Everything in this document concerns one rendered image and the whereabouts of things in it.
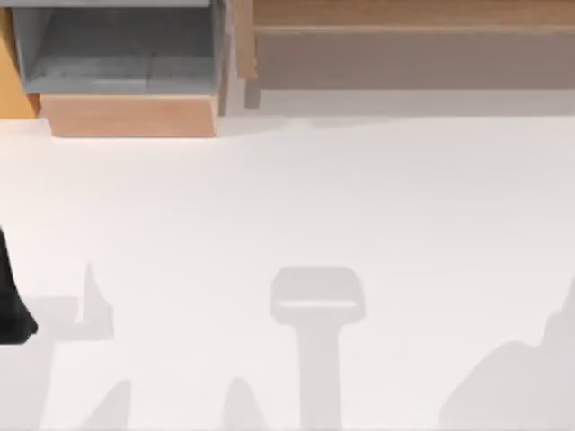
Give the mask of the pale wooden drawer front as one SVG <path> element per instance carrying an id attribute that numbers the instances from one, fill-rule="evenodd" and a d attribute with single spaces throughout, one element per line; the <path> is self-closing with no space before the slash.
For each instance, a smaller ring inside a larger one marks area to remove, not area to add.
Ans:
<path id="1" fill-rule="evenodd" d="M 42 94 L 57 137 L 214 137 L 219 98 L 186 94 Z"/>

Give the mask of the wooden cupboard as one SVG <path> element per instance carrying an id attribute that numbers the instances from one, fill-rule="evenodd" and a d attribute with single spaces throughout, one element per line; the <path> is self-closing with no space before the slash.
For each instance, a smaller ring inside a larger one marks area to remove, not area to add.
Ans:
<path id="1" fill-rule="evenodd" d="M 0 7 L 0 119 L 35 119 L 39 112 L 39 96 L 22 91 L 11 10 Z"/>

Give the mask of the wooden open shelf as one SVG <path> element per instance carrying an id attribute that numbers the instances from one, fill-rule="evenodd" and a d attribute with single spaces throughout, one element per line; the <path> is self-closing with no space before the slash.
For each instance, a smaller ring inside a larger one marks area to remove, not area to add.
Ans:
<path id="1" fill-rule="evenodd" d="M 263 90 L 575 90 L 575 0 L 230 3 L 248 107 Z"/>

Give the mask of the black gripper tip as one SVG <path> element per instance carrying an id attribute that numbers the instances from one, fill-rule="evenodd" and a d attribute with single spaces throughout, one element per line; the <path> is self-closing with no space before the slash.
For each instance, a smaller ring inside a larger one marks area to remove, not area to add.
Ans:
<path id="1" fill-rule="evenodd" d="M 38 329 L 14 282 L 4 231 L 0 228 L 0 346 L 24 344 Z"/>

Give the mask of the pulled-out grey drawer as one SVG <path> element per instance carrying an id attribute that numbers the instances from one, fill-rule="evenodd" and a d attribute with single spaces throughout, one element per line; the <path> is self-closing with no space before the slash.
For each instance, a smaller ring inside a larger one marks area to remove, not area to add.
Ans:
<path id="1" fill-rule="evenodd" d="M 38 94 L 212 94 L 225 0 L 0 0 L 22 87 Z"/>

